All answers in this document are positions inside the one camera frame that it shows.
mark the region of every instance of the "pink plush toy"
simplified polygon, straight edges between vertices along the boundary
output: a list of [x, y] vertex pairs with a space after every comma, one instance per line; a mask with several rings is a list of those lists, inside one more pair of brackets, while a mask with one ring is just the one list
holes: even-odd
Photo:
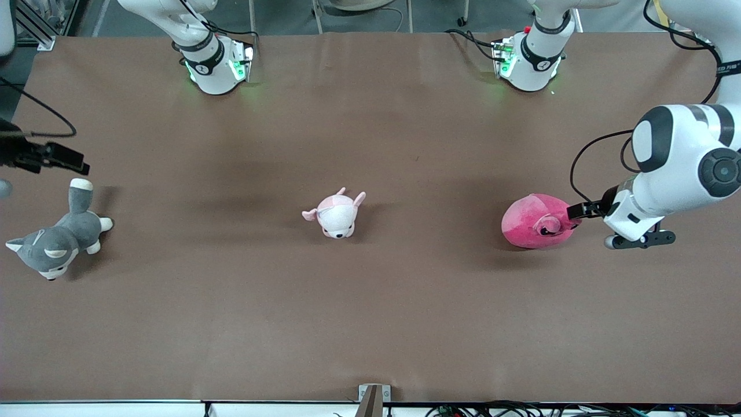
[[569, 220], [568, 204], [546, 194], [530, 194], [507, 209], [502, 233], [515, 246], [542, 249], [568, 239], [581, 220]]
[[354, 201], [344, 193], [345, 187], [342, 187], [337, 194], [323, 199], [319, 207], [302, 212], [306, 220], [319, 222], [326, 237], [342, 239], [355, 232], [355, 217], [360, 203], [365, 200], [365, 192], [358, 194]]

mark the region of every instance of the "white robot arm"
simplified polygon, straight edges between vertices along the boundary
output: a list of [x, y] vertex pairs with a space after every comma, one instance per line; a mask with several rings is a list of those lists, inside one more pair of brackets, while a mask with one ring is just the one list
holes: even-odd
[[[741, 0], [662, 0], [667, 16], [716, 46], [722, 76], [714, 105], [661, 105], [633, 132], [640, 173], [593, 207], [617, 235], [611, 249], [673, 243], [655, 227], [664, 217], [725, 200], [741, 187]], [[578, 206], [570, 217], [585, 216]]]
[[498, 77], [523, 91], [538, 91], [556, 76], [566, 42], [574, 33], [571, 9], [598, 9], [620, 0], [528, 0], [535, 21], [528, 32], [520, 32], [494, 45]]
[[222, 36], [201, 13], [218, 0], [119, 0], [121, 6], [166, 32], [185, 57], [190, 78], [208, 94], [224, 94], [249, 77], [251, 45]]

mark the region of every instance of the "stuffed animal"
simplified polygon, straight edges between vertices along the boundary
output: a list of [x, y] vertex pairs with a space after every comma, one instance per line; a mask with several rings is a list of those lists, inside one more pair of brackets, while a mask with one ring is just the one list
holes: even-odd
[[70, 212], [56, 225], [5, 243], [26, 265], [50, 281], [63, 275], [80, 251], [90, 255], [97, 253], [101, 232], [113, 227], [113, 221], [108, 217], [98, 217], [88, 211], [93, 202], [93, 184], [90, 181], [82, 178], [72, 180], [69, 201]]
[[365, 192], [358, 194], [354, 201], [344, 193], [345, 187], [342, 187], [337, 194], [323, 199], [317, 208], [302, 212], [307, 221], [319, 222], [326, 237], [342, 239], [355, 232], [355, 217], [360, 203], [365, 200]]
[[542, 249], [566, 241], [581, 220], [569, 220], [568, 204], [545, 194], [530, 194], [507, 209], [502, 233], [515, 246]]

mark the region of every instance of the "gray plush dog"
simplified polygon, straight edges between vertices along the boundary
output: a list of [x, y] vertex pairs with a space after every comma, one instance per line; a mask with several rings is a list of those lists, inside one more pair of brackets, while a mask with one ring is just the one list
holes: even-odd
[[48, 280], [63, 275], [80, 251], [90, 255], [97, 253], [101, 232], [113, 227], [113, 221], [108, 217], [98, 217], [88, 211], [93, 202], [93, 184], [90, 181], [82, 178], [72, 180], [69, 199], [70, 212], [56, 225], [5, 243], [26, 265]]

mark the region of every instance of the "black cable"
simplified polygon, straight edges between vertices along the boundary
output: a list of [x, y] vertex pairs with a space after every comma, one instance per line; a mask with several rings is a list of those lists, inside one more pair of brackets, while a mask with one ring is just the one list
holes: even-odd
[[65, 123], [65, 125], [67, 125], [70, 128], [70, 133], [68, 133], [68, 134], [54, 134], [54, 133], [47, 133], [47, 132], [33, 132], [33, 131], [31, 131], [31, 132], [28, 132], [27, 134], [24, 134], [24, 136], [30, 136], [30, 137], [73, 137], [73, 136], [77, 135], [77, 129], [75, 129], [75, 126], [72, 123], [70, 123], [70, 121], [67, 120], [67, 118], [65, 118], [64, 116], [62, 116], [58, 111], [54, 110], [53, 108], [51, 108], [49, 105], [47, 105], [43, 101], [35, 98], [30, 93], [25, 92], [23, 90], [23, 88], [16, 87], [15, 85], [13, 85], [12, 82], [9, 82], [8, 80], [6, 80], [5, 78], [3, 78], [1, 76], [0, 76], [0, 82], [2, 82], [6, 86], [12, 88], [15, 91], [18, 91], [19, 93], [23, 94], [24, 96], [28, 97], [29, 99], [33, 100], [33, 102], [35, 102], [37, 105], [40, 105], [43, 108], [47, 109], [49, 112], [51, 112], [51, 114], [53, 114], [54, 116], [57, 116], [62, 122]]
[[625, 143], [622, 144], [622, 148], [620, 149], [620, 163], [622, 164], [622, 167], [625, 168], [626, 170], [633, 172], [634, 174], [638, 174], [639, 172], [641, 172], [641, 170], [628, 166], [628, 163], [625, 161], [625, 149], [628, 148], [628, 145], [630, 145], [632, 141], [633, 141], [633, 137], [631, 136], [627, 138]]
[[[676, 36], [681, 36], [685, 39], [689, 39], [693, 42], [696, 42], [698, 45], [701, 45], [701, 49], [707, 49], [708, 52], [713, 54], [713, 58], [715, 58], [715, 65], [720, 66], [722, 64], [722, 60], [720, 59], [720, 54], [718, 54], [718, 51], [715, 49], [713, 45], [710, 45], [709, 43], [701, 40], [697, 36], [688, 35], [687, 33], [681, 32], [679, 30], [673, 29], [669, 26], [664, 26], [663, 24], [660, 24], [659, 22], [653, 20], [648, 15], [648, 5], [651, 3], [651, 0], [646, 0], [645, 5], [643, 6], [643, 18], [650, 23], [651, 25], [658, 27], [661, 30], [666, 30], [667, 32], [674, 34]], [[700, 102], [700, 104], [705, 104], [708, 102], [708, 100], [715, 94], [715, 90], [718, 89], [718, 85], [720, 84], [720, 78], [719, 76], [715, 77], [715, 83], [713, 84], [713, 88], [710, 89], [710, 93]]]
[[582, 157], [582, 154], [584, 154], [584, 152], [587, 149], [589, 149], [590, 146], [594, 145], [595, 143], [597, 143], [599, 141], [602, 141], [602, 140], [605, 140], [605, 139], [609, 139], [611, 137], [620, 136], [620, 135], [623, 135], [623, 134], [631, 134], [631, 133], [633, 133], [633, 129], [631, 129], [629, 131], [614, 132], [614, 133], [606, 134], [605, 136], [601, 136], [601, 137], [598, 137], [596, 139], [593, 139], [589, 143], [587, 143], [586, 145], [584, 145], [582, 147], [582, 149], [579, 151], [579, 153], [576, 154], [576, 156], [574, 157], [574, 161], [571, 163], [571, 170], [568, 173], [568, 181], [571, 184], [571, 188], [574, 190], [574, 192], [576, 192], [587, 203], [592, 203], [592, 200], [589, 197], [587, 197], [584, 193], [582, 193], [581, 191], [579, 191], [579, 189], [576, 187], [576, 184], [574, 184], [574, 170], [576, 169], [576, 163], [579, 162], [579, 158]]
[[445, 33], [455, 33], [456, 35], [463, 36], [469, 42], [473, 42], [473, 44], [476, 45], [477, 48], [479, 48], [479, 51], [482, 54], [484, 54], [484, 56], [486, 56], [487, 58], [491, 59], [492, 61], [497, 61], [497, 62], [504, 62], [505, 61], [502, 58], [495, 58], [492, 55], [489, 55], [488, 53], [486, 53], [486, 51], [484, 50], [484, 48], [482, 48], [482, 46], [491, 47], [491, 43], [487, 43], [487, 42], [484, 42], [482, 40], [476, 39], [473, 36], [473, 33], [470, 30], [468, 32], [463, 32], [463, 31], [457, 30], [457, 29], [448, 29], [448, 30], [445, 31]]
[[672, 43], [674, 43], [677, 47], [680, 47], [680, 48], [685, 49], [685, 50], [703, 50], [703, 49], [705, 49], [705, 47], [702, 46], [702, 45], [700, 45], [700, 46], [687, 46], [687, 45], [680, 44], [679, 41], [677, 41], [676, 36], [672, 32], [669, 32], [669, 39], [671, 39]]
[[[707, 43], [707, 42], [705, 42], [705, 41], [701, 40], [701, 39], [700, 39], [700, 38], [698, 38], [697, 36], [692, 36], [692, 35], [689, 35], [689, 34], [687, 34], [687, 33], [681, 32], [681, 31], [679, 31], [679, 30], [673, 29], [672, 27], [669, 27], [669, 26], [664, 26], [663, 24], [660, 24], [659, 22], [656, 22], [655, 20], [653, 20], [653, 19], [652, 19], [652, 18], [651, 18], [651, 17], [650, 17], [649, 15], [648, 15], [648, 6], [649, 6], [650, 4], [651, 4], [651, 0], [646, 0], [646, 3], [645, 3], [645, 4], [644, 4], [644, 6], [643, 6], [643, 18], [644, 18], [644, 19], [645, 19], [645, 20], [646, 20], [646, 21], [647, 21], [648, 23], [650, 23], [651, 25], [653, 25], [653, 26], [655, 26], [655, 27], [658, 27], [658, 28], [659, 28], [659, 29], [661, 29], [661, 30], [666, 30], [667, 32], [669, 32], [669, 35], [670, 35], [671, 41], [672, 41], [672, 42], [673, 42], [673, 43], [674, 43], [674, 44], [675, 44], [676, 46], [678, 46], [678, 47], [681, 47], [682, 49], [687, 49], [687, 50], [707, 50], [708, 52], [710, 52], [710, 53], [711, 53], [711, 54], [713, 55], [713, 58], [715, 59], [715, 63], [716, 63], [716, 66], [718, 66], [718, 65], [721, 65], [721, 63], [722, 63], [722, 60], [721, 60], [721, 58], [720, 58], [720, 55], [718, 54], [718, 51], [717, 51], [717, 50], [715, 49], [715, 47], [714, 47], [713, 45], [710, 45], [709, 43]], [[693, 42], [697, 43], [697, 44], [698, 44], [699, 46], [697, 46], [697, 47], [689, 47], [689, 46], [686, 46], [686, 45], [681, 45], [681, 44], [680, 44], [680, 43], [679, 43], [679, 42], [677, 41], [677, 39], [676, 39], [676, 36], [681, 36], [681, 37], [683, 37], [683, 38], [685, 38], [685, 39], [689, 39], [689, 40], [691, 40], [691, 41], [693, 41]], [[720, 79], [721, 79], [721, 77], [719, 77], [719, 76], [716, 76], [716, 77], [715, 77], [715, 83], [713, 84], [713, 87], [712, 87], [712, 88], [710, 89], [710, 92], [708, 93], [708, 95], [707, 95], [707, 96], [705, 96], [705, 98], [704, 98], [704, 99], [702, 99], [702, 101], [700, 102], [700, 104], [705, 104], [705, 103], [707, 103], [707, 102], [708, 102], [708, 100], [710, 100], [710, 98], [712, 98], [712, 96], [713, 96], [713, 95], [715, 94], [715, 91], [716, 91], [716, 90], [718, 89], [718, 85], [720, 85]], [[582, 156], [582, 154], [583, 154], [583, 153], [584, 153], [584, 152], [585, 152], [585, 151], [586, 151], [586, 150], [587, 150], [587, 149], [588, 149], [588, 148], [589, 148], [590, 146], [594, 145], [595, 143], [597, 143], [597, 142], [599, 142], [599, 141], [601, 141], [601, 140], [604, 140], [604, 139], [610, 138], [610, 137], [620, 136], [621, 134], [629, 134], [629, 133], [633, 133], [633, 130], [631, 129], [630, 131], [620, 131], [620, 132], [614, 132], [614, 133], [612, 133], [612, 134], [609, 134], [609, 135], [605, 135], [605, 136], [602, 136], [602, 137], [598, 137], [597, 139], [594, 139], [594, 140], [592, 140], [592, 141], [591, 141], [591, 142], [589, 142], [588, 144], [584, 145], [584, 147], [582, 148], [582, 150], [581, 150], [581, 151], [579, 151], [579, 153], [578, 153], [578, 154], [576, 155], [576, 157], [574, 158], [574, 161], [573, 161], [573, 162], [571, 163], [571, 170], [569, 171], [569, 182], [571, 183], [571, 188], [572, 188], [572, 189], [573, 189], [573, 190], [574, 190], [574, 191], [575, 191], [575, 192], [576, 192], [576, 193], [577, 193], [577, 194], [578, 194], [578, 195], [579, 195], [579, 196], [580, 196], [581, 198], [583, 198], [584, 200], [586, 200], [586, 202], [587, 202], [587, 203], [592, 203], [592, 200], [591, 200], [591, 199], [589, 199], [589, 198], [588, 198], [588, 197], [587, 197], [586, 195], [584, 195], [584, 193], [582, 193], [582, 192], [581, 192], [581, 191], [580, 191], [580, 190], [579, 190], [579, 189], [578, 189], [578, 188], [576, 187], [576, 185], [574, 184], [574, 169], [576, 168], [576, 162], [577, 162], [577, 161], [579, 160], [579, 158], [580, 158], [580, 157]], [[628, 171], [630, 171], [630, 172], [633, 172], [633, 173], [637, 174], [637, 173], [639, 173], [639, 172], [640, 172], [640, 170], [637, 170], [637, 169], [635, 169], [635, 168], [632, 168], [632, 167], [628, 166], [627, 162], [625, 161], [625, 150], [626, 150], [626, 149], [628, 148], [628, 145], [630, 145], [630, 143], [631, 143], [632, 139], [633, 139], [633, 137], [629, 137], [629, 138], [628, 138], [628, 139], [627, 139], [627, 140], [626, 140], [626, 141], [625, 141], [625, 142], [624, 142], [624, 143], [622, 144], [622, 147], [621, 147], [621, 149], [620, 149], [620, 163], [622, 164], [623, 168], [625, 168], [626, 170], [628, 170]]]
[[211, 21], [208, 21], [208, 20], [206, 22], [204, 22], [201, 19], [199, 19], [199, 17], [196, 15], [196, 12], [194, 12], [193, 9], [190, 8], [190, 6], [188, 5], [188, 3], [185, 0], [180, 0], [180, 3], [183, 5], [183, 7], [185, 7], [185, 9], [190, 13], [190, 15], [192, 17], [196, 18], [196, 20], [198, 20], [199, 22], [201, 22], [201, 24], [203, 24], [206, 27], [206, 29], [208, 29], [208, 30], [210, 30], [212, 32], [223, 33], [225, 35], [227, 35], [227, 34], [231, 34], [231, 35], [254, 35], [255, 38], [259, 38], [259, 35], [257, 34], [257, 32], [254, 32], [252, 30], [247, 30], [245, 32], [235, 32], [233, 30], [222, 29], [219, 26], [217, 26], [215, 23], [213, 23]]

